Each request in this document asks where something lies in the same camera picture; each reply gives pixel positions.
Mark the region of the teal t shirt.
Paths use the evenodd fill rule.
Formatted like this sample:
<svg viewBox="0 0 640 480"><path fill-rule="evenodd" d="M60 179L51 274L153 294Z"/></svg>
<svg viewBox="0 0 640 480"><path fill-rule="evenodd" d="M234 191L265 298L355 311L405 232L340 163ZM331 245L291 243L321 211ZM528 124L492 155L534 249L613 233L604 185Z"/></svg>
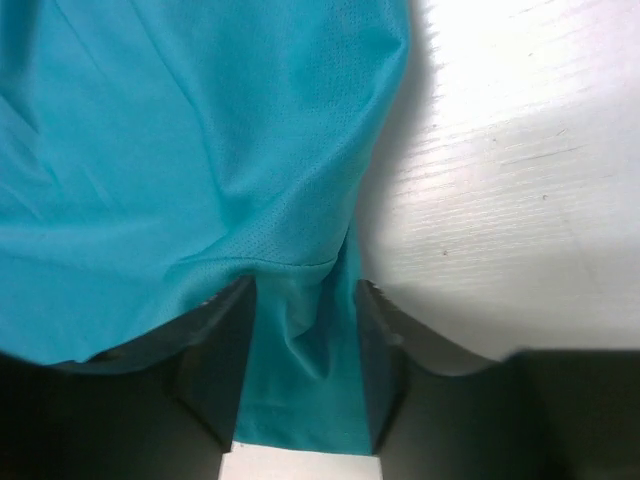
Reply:
<svg viewBox="0 0 640 480"><path fill-rule="evenodd" d="M236 438L370 450L354 210L404 1L5 1L1 347L85 360L257 281Z"/></svg>

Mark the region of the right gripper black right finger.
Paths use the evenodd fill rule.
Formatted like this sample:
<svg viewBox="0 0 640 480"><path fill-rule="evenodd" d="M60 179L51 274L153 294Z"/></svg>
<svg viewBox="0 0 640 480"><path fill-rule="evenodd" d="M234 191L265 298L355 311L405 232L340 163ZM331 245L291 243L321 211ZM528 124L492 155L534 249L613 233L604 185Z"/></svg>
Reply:
<svg viewBox="0 0 640 480"><path fill-rule="evenodd" d="M508 374L386 300L356 288L367 420L374 445L502 445Z"/></svg>

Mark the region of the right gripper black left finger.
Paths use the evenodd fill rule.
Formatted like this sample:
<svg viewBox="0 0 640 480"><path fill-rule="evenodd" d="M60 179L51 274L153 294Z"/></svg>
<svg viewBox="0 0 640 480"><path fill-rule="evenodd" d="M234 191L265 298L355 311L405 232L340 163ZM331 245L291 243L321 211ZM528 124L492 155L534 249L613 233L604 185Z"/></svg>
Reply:
<svg viewBox="0 0 640 480"><path fill-rule="evenodd" d="M235 431L256 310L253 279L236 279L198 307L90 358L131 371L167 360L170 395L222 445Z"/></svg>

